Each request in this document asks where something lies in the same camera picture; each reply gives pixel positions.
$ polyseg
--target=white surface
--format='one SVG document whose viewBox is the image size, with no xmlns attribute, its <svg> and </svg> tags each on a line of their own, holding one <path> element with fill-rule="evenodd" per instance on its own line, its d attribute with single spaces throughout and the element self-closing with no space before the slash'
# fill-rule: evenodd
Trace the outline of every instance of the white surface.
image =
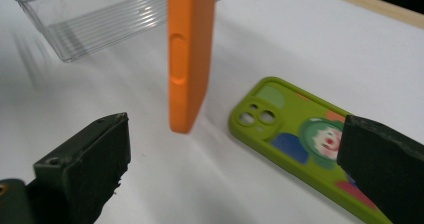
<svg viewBox="0 0 424 224">
<path fill-rule="evenodd" d="M 93 120 L 130 118 L 132 162 L 97 223 L 358 223 L 227 130 L 261 78 L 281 77 L 424 143 L 424 31 L 341 0 L 223 0 L 207 98 L 189 135 L 167 114 L 166 26 L 59 61 L 0 0 L 0 179 Z"/>
</svg>

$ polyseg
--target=orange phone case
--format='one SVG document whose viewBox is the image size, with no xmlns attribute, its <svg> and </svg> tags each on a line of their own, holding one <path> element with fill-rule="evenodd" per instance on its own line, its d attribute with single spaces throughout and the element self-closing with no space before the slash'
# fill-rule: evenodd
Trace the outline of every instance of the orange phone case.
<svg viewBox="0 0 424 224">
<path fill-rule="evenodd" d="M 209 80 L 215 0 L 168 0 L 169 120 L 188 133 Z"/>
</svg>

